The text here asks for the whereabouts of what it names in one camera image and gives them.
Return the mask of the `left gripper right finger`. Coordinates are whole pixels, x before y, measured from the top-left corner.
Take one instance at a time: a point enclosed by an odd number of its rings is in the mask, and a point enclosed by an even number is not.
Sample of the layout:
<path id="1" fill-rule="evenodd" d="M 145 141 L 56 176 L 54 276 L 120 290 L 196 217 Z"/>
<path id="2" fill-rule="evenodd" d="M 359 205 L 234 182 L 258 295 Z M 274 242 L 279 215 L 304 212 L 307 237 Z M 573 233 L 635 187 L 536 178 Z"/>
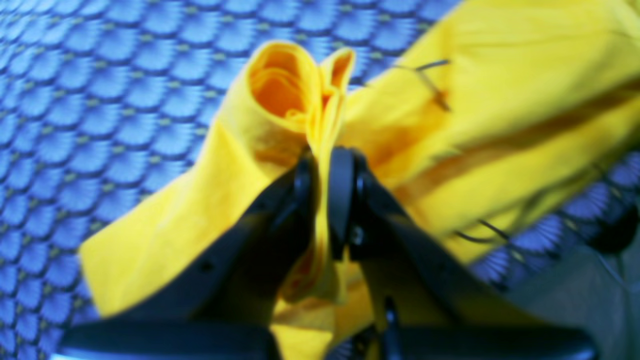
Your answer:
<path id="1" fill-rule="evenodd" d="M 374 312 L 367 360 L 596 360 L 580 328 L 554 325 L 479 281 L 414 223 L 353 149 L 332 150 L 331 252 L 362 271 Z"/>

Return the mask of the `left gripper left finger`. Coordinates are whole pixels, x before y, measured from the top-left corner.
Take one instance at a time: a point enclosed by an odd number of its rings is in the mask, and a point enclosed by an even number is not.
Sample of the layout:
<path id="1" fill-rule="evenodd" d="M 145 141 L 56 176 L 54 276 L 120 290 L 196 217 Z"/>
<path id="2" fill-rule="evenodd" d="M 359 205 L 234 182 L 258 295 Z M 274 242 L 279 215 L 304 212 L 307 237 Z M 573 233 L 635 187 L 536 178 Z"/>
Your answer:
<path id="1" fill-rule="evenodd" d="M 269 324 L 279 287 L 310 244 L 306 151 L 176 278 L 141 303 L 66 331 L 55 360 L 281 360 Z"/>

